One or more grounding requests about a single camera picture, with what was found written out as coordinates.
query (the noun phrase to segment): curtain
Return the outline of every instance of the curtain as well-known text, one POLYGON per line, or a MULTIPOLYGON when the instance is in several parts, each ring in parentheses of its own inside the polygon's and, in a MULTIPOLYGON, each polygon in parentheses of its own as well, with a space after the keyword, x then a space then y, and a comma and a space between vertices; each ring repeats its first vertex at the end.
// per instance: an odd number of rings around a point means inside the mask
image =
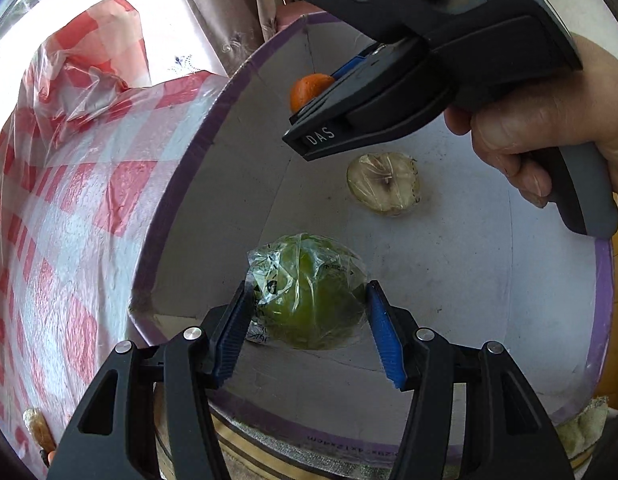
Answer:
POLYGON ((187 0, 227 75, 276 30, 276 0, 187 0))

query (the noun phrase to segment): apple in plastic bag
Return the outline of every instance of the apple in plastic bag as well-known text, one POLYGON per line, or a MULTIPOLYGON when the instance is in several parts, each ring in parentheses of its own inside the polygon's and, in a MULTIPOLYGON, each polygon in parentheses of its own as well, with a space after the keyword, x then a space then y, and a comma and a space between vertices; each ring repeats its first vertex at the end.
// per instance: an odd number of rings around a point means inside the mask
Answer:
POLYGON ((368 153, 347 168, 350 192, 372 211, 397 216, 420 201, 416 162, 402 153, 368 153))
POLYGON ((298 349, 345 346, 365 312, 359 259, 330 238, 298 234, 249 253, 257 316, 270 336, 298 349))

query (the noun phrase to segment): plastic bag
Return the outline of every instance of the plastic bag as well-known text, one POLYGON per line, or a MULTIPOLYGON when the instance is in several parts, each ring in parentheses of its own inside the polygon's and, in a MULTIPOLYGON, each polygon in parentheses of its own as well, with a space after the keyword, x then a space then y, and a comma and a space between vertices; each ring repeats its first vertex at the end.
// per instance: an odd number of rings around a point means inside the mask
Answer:
POLYGON ((36 406, 60 437, 116 342, 142 340, 128 306, 153 287, 148 240, 171 225, 159 204, 180 161, 211 145, 201 124, 226 84, 197 72, 150 86, 125 0, 71 20, 22 78, 0 131, 0 430, 37 478, 48 468, 22 412, 36 406))
POLYGON ((39 408, 29 408, 22 414, 22 421, 30 432, 30 435, 42 449, 47 453, 51 453, 56 449, 54 437, 51 436, 51 431, 45 420, 45 416, 39 408))
POLYGON ((351 342, 363 321, 367 284, 356 254, 330 238, 302 233, 279 238, 248 257, 247 278, 257 298, 248 340, 273 338, 305 350, 351 342))
POLYGON ((347 168, 350 192, 372 211, 397 216, 420 201, 416 162, 402 153, 369 153, 347 168))

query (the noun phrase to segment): food item in plastic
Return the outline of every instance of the food item in plastic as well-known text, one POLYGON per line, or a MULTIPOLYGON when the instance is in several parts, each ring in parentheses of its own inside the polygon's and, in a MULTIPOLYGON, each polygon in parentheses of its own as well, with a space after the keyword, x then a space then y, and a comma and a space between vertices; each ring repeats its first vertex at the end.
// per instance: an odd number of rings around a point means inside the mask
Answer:
POLYGON ((258 319, 252 319, 249 322, 244 339, 259 345, 266 345, 270 338, 269 332, 267 332, 267 327, 258 321, 258 319))
POLYGON ((420 201, 416 162, 402 153, 369 153, 347 168, 349 190, 373 211, 396 216, 420 201))
POLYGON ((305 233, 249 253, 257 321, 293 348, 345 346, 365 312, 364 266, 342 244, 305 233))
POLYGON ((311 74, 296 81, 291 87, 289 94, 291 111, 295 114, 311 99, 323 93, 335 81, 332 76, 326 74, 311 74))
POLYGON ((29 408, 22 414, 22 421, 25 423, 27 431, 30 432, 33 440, 46 452, 50 453, 56 449, 56 443, 51 436, 51 431, 45 420, 45 416, 38 408, 29 408))

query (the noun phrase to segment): orange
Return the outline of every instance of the orange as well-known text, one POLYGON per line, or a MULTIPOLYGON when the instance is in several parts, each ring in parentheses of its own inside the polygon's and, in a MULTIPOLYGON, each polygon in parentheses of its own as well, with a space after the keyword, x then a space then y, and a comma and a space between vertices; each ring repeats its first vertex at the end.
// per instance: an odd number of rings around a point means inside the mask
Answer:
POLYGON ((335 81, 334 78, 326 74, 311 74, 296 81, 289 94, 291 111, 295 114, 311 99, 323 93, 335 81))

